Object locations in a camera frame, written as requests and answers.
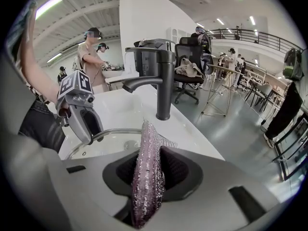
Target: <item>black office chair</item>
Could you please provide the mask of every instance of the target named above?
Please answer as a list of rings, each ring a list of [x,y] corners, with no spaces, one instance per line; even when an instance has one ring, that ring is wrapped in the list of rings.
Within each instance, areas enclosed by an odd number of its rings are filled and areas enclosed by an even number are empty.
[[[180,43],[175,46],[175,54],[176,54],[176,67],[180,66],[181,60],[183,58],[189,59],[191,63],[195,63],[203,72],[201,67],[201,56],[203,51],[203,46],[199,45],[198,38],[181,38]],[[187,94],[196,100],[196,104],[199,104],[199,99],[195,97],[195,91],[186,90],[187,84],[202,84],[203,79],[201,77],[188,77],[185,75],[174,74],[174,81],[183,83],[181,88],[177,88],[176,91],[180,93],[175,98],[175,104],[179,103],[179,98],[183,94]]]

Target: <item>black faucet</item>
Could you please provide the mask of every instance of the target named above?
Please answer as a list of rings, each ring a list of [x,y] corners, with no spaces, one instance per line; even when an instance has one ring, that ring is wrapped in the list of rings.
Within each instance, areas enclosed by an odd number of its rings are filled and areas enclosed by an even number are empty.
[[[149,51],[156,52],[158,65],[158,76],[144,76],[125,80],[123,89],[133,92],[138,87],[148,84],[157,85],[157,113],[159,120],[166,121],[170,118],[171,94],[174,78],[175,54],[172,51],[159,50],[155,48],[132,47],[126,48],[126,52]]]

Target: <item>fluorescent light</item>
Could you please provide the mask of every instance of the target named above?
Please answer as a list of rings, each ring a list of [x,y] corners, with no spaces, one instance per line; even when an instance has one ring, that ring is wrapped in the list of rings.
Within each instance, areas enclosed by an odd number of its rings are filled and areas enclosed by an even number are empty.
[[[218,20],[222,25],[224,25],[224,23],[220,19],[217,18],[216,20]]]
[[[251,20],[252,25],[255,25],[255,24],[256,24],[256,23],[255,23],[255,20],[254,20],[254,18],[253,18],[252,16],[250,16],[250,20]]]
[[[51,7],[53,7],[54,5],[56,5],[57,3],[61,2],[61,1],[62,0],[49,0],[48,2],[46,2],[45,4],[40,6],[40,8],[37,10],[37,14],[35,16],[35,19],[37,20],[48,9],[50,9]]]
[[[51,59],[49,59],[47,62],[50,63],[52,60],[56,59],[57,57],[61,56],[62,54],[59,53],[57,55],[55,55],[54,57],[52,57]]]
[[[204,26],[203,25],[201,25],[201,24],[199,24],[199,23],[196,23],[198,26],[200,26],[200,27],[203,27],[204,28]]]

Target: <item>black railing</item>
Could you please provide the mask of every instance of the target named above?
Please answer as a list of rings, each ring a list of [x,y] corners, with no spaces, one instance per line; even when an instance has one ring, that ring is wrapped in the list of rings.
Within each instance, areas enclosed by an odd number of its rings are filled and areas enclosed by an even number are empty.
[[[270,47],[282,53],[286,53],[290,48],[295,48],[301,52],[303,51],[303,49],[296,44],[291,43],[290,41],[287,41],[283,38],[268,33],[255,32],[253,30],[216,29],[206,31],[206,34],[208,34],[211,39],[233,39],[248,41]]]

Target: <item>man in beige shirt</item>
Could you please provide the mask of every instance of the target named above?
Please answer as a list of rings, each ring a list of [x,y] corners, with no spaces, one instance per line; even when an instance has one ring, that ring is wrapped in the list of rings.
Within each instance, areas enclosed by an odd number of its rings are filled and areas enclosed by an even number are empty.
[[[96,44],[99,38],[102,38],[101,32],[96,27],[90,28],[85,32],[86,41],[79,45],[77,51],[83,71],[89,76],[94,93],[108,91],[101,68],[105,62],[100,59],[93,48],[93,44]]]

